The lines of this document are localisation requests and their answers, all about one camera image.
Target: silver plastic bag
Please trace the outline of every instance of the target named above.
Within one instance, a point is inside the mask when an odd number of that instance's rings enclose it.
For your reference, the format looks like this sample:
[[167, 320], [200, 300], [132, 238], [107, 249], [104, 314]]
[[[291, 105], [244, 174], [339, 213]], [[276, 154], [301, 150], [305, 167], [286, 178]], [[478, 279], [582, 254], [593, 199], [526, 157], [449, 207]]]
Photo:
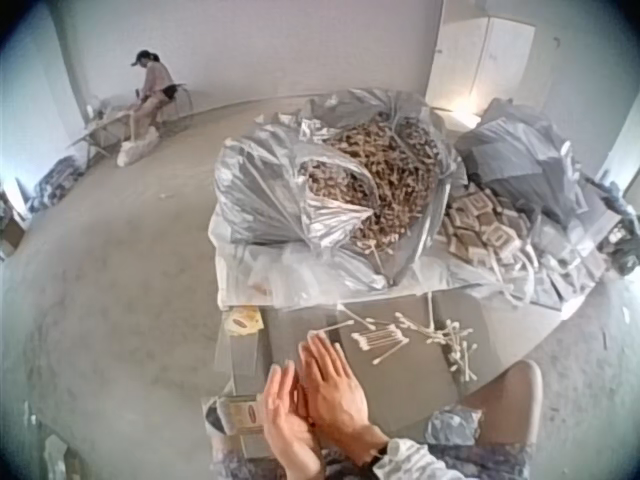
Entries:
[[529, 107], [495, 99], [456, 142], [469, 176], [514, 204], [540, 208], [566, 228], [583, 207], [571, 143]]
[[[349, 243], [351, 233], [373, 213], [375, 183], [357, 162], [321, 142], [381, 112], [390, 116], [394, 129], [401, 119], [417, 119], [433, 141], [439, 178], [422, 216], [394, 245], [393, 253], [381, 254], [378, 262]], [[346, 275], [362, 287], [380, 290], [397, 284], [431, 243], [442, 220], [450, 179], [458, 162], [455, 150], [444, 141], [443, 123], [418, 95], [378, 89], [321, 96], [298, 112], [274, 115], [269, 121], [223, 145], [215, 169], [215, 187], [217, 209], [228, 225], [228, 234], [217, 238], [213, 229], [214, 243], [284, 248], [302, 241], [319, 261], [341, 270], [343, 277]], [[370, 208], [312, 195], [299, 173], [300, 166], [310, 158], [356, 174], [372, 192]], [[354, 256], [365, 260], [365, 265], [368, 262], [366, 274], [360, 268], [355, 274], [341, 260]]]

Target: cap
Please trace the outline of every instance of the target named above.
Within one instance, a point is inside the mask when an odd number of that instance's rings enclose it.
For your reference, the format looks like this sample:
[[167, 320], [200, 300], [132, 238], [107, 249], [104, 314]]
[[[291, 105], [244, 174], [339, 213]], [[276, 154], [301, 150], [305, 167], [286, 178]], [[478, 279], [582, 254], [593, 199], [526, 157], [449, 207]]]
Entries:
[[133, 62], [131, 66], [135, 67], [140, 63], [140, 60], [142, 60], [143, 58], [149, 58], [149, 57], [151, 57], [151, 52], [149, 50], [140, 50], [136, 55], [136, 61]]

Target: cabinet door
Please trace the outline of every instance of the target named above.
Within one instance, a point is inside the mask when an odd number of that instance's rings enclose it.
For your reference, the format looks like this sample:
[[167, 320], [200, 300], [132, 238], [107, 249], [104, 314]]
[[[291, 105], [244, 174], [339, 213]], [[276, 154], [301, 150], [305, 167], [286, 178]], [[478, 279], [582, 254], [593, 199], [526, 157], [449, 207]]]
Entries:
[[445, 21], [440, 28], [427, 89], [427, 103], [447, 110], [467, 110], [482, 55], [489, 19]]
[[527, 67], [535, 27], [490, 18], [478, 74], [471, 91], [475, 113], [482, 114], [496, 97], [513, 98]]

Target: concrete floor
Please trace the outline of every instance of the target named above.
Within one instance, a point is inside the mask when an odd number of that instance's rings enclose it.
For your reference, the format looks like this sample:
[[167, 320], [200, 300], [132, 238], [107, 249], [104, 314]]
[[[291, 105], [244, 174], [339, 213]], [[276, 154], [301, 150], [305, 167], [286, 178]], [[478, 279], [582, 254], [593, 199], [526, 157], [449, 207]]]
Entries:
[[[298, 102], [200, 115], [138, 164], [102, 161], [34, 220], [2, 266], [2, 451], [25, 472], [40, 455], [28, 399], [96, 479], [210, 478], [200, 398], [227, 382], [213, 370], [213, 165], [226, 137]], [[532, 352], [545, 381], [534, 479], [622, 478], [638, 458], [639, 293], [640, 280], [600, 284]]]

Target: white wall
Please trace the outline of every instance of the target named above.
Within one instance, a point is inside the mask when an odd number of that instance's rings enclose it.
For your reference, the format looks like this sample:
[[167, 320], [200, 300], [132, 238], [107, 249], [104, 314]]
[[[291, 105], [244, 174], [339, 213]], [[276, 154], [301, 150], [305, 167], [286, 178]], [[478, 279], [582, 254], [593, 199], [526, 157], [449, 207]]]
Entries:
[[608, 3], [477, 1], [490, 15], [535, 25], [529, 65], [515, 100], [542, 106], [572, 140], [591, 175], [607, 158], [640, 87], [637, 38]]
[[31, 190], [57, 160], [76, 153], [67, 147], [83, 128], [45, 6], [2, 50], [0, 89], [0, 178]]
[[640, 94], [631, 107], [607, 161], [600, 170], [607, 182], [616, 182], [625, 191], [640, 169]]
[[424, 94], [442, 0], [58, 0], [81, 95], [133, 100], [141, 49], [196, 111], [382, 86]]

